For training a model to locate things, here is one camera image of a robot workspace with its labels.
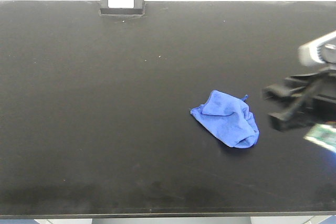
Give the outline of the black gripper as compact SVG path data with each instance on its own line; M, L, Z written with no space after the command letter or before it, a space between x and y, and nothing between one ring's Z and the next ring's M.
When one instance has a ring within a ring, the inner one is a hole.
M316 73L292 76L299 91L293 101L281 112L271 112L268 119L277 131L288 131L311 126L317 122L335 121L335 67L326 67ZM291 96L290 89L272 84L262 91L264 99L284 99Z

